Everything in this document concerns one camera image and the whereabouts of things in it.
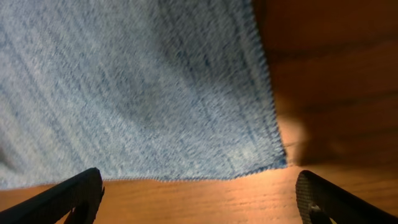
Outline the blue microfiber cloth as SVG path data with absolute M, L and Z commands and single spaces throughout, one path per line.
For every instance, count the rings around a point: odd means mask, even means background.
M 283 169 L 251 1 L 1 2 L 1 188 Z

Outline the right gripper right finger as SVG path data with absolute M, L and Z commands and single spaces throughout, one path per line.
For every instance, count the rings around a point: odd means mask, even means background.
M 397 223 L 396 216 L 367 203 L 309 170 L 299 173 L 295 193 L 304 224 Z

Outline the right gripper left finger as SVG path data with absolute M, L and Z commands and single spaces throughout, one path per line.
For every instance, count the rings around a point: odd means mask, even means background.
M 1 212 L 1 223 L 93 223 L 104 195 L 93 167 Z

